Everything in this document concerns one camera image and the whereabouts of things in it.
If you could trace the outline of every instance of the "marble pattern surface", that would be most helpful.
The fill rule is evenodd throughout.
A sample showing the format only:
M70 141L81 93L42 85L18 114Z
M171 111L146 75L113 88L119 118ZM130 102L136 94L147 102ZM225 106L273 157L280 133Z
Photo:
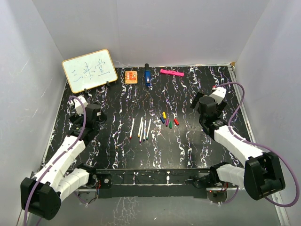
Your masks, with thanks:
M97 169L142 170L208 168L222 161L241 165L227 149L204 134L198 122L197 108L190 108L198 91L209 95L213 85L231 81L228 68L185 66L164 69L184 72L185 76L160 74L160 68L151 68L152 86L148 88L145 86L144 68L116 68L118 80L110 83L110 87L101 86L88 90L88 94L81 93L89 103L100 104L108 120L70 169L80 163ZM138 84L125 84L125 71L137 71ZM223 118L228 120L238 100L233 86L226 88L228 105L223 111ZM70 95L71 89L66 84L45 162L57 151L71 127L68 117L75 111L67 104ZM177 118L179 126L169 129L162 124L162 112L166 112L170 120ZM140 144L137 134L141 117L147 122L151 119L151 126L149 139ZM130 140L133 118L135 125ZM233 126L240 135L249 139L240 111Z

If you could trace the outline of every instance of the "white marker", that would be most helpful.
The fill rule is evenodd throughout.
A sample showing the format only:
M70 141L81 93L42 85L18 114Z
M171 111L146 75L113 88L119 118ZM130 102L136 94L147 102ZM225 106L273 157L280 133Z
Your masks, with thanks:
M142 139L142 136L143 136L143 121L141 121L141 134L140 134L140 140L139 140L139 143L141 143L141 139Z
M134 121L135 121L135 118L133 118L133 122L132 122L132 128L131 128L131 132L130 132L130 139L132 139L132 132L133 132L133 128L134 128Z
M143 117L141 117L141 121L140 121L140 126L139 126L139 131L138 131L138 137L140 137L140 130L141 130L141 126L143 125Z
M150 127L151 127L151 119L150 119L150 123L149 123L149 127L147 129L147 135L146 135L146 139L149 139L149 132L150 132Z
M146 136L146 120L144 121L144 134L143 134L143 141L145 141Z

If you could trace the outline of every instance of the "pink marker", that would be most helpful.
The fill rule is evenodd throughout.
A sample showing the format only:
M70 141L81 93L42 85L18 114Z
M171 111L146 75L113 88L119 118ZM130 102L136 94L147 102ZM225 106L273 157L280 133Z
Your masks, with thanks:
M161 69L160 73L184 77L184 73L183 72L175 72L175 71L168 71L168 70Z

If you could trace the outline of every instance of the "blue crayon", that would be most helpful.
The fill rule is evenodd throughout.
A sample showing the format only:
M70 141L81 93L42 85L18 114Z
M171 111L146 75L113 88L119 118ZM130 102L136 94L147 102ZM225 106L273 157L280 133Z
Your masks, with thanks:
M161 119L162 123L164 124L165 123L164 118L161 116L160 119Z

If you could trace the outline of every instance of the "white panel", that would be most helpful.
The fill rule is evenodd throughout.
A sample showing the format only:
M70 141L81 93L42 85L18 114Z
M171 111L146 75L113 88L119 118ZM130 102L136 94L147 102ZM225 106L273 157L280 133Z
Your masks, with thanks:
M271 0L237 62L237 79L246 89L246 110L258 143L280 152L301 182L300 62L301 1ZM284 170L283 203L295 197ZM300 200L286 208L291 225L300 225Z
M121 61L116 0L33 0L65 60L108 49Z
M64 59L115 66L236 61L269 0L33 0Z
M61 57L31 0L0 1L0 225L15 225L20 183L40 166L65 86Z

